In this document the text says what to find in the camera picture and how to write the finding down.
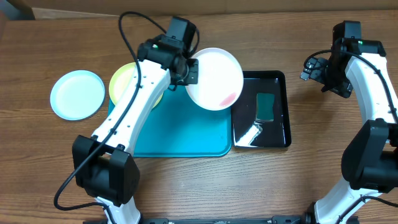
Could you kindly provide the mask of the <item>pink plate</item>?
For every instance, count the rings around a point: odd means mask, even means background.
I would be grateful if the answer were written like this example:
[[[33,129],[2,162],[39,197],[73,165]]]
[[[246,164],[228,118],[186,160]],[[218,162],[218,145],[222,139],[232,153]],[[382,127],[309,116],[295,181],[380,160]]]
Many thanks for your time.
[[[186,87],[189,97],[211,111],[226,109],[236,102],[244,84],[238,60],[219,48],[202,49],[193,58],[198,60],[198,83]]]

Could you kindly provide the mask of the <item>yellow plate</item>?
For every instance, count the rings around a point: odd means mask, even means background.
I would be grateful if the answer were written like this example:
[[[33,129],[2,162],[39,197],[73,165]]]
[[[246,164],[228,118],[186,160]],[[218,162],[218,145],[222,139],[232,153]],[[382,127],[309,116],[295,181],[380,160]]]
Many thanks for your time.
[[[137,77],[133,76],[135,69],[136,63],[132,62],[123,65],[115,71],[109,83],[109,112],[112,112],[113,108],[121,99],[131,80],[136,82]]]

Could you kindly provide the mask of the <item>green sponge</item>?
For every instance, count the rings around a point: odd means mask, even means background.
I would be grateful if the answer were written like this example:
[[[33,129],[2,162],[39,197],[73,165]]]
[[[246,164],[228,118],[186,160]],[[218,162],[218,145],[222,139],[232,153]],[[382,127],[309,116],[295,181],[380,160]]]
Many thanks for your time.
[[[256,95],[256,119],[271,122],[274,120],[274,100],[271,93],[258,93]]]

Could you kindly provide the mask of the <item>light blue plate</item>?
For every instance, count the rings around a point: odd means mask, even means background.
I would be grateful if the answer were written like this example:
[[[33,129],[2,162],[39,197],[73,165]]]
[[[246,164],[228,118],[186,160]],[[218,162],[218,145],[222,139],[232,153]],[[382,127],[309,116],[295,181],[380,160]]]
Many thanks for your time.
[[[87,70],[75,70],[62,76],[50,93],[53,112],[62,119],[77,121],[95,114],[105,99],[102,79]]]

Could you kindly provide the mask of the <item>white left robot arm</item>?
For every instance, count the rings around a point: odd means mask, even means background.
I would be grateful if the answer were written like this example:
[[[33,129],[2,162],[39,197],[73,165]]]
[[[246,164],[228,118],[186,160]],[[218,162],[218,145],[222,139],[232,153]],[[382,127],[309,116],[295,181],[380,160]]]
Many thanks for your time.
[[[169,85],[196,84],[198,60],[191,37],[161,34],[146,40],[133,55],[135,67],[121,99],[91,137],[72,146],[75,170],[70,178],[95,198],[108,223],[139,223],[134,194],[140,179],[133,152],[157,99]]]

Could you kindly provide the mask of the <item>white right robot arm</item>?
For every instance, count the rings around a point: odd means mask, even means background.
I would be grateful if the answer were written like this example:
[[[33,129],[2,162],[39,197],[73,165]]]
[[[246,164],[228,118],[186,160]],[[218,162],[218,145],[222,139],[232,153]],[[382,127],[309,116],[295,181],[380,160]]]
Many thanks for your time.
[[[329,60],[310,55],[301,78],[322,83],[322,91],[351,87],[363,126],[343,152],[341,179],[300,221],[357,223],[353,215],[371,200],[397,206],[381,198],[397,187],[397,95],[380,41],[339,37],[327,52]]]

